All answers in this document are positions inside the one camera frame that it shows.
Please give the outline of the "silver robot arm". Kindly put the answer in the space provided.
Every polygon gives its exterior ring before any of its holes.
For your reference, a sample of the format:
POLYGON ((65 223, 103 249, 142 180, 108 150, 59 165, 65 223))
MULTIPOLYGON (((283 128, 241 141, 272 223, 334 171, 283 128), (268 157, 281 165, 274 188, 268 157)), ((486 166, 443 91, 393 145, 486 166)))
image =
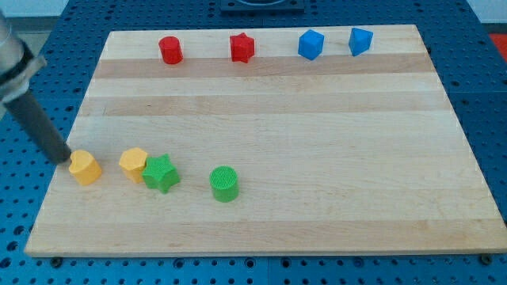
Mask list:
POLYGON ((18 120, 30 123, 45 116, 29 86, 31 78, 46 66, 44 56, 34 54, 1 13, 1 104, 18 120))

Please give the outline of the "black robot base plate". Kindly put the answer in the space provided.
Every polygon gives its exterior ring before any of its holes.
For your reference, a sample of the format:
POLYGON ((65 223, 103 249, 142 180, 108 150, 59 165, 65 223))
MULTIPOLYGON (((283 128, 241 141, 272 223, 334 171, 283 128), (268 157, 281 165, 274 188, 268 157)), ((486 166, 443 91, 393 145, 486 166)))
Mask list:
POLYGON ((304 0, 219 0, 222 12, 265 12, 305 10, 304 0))

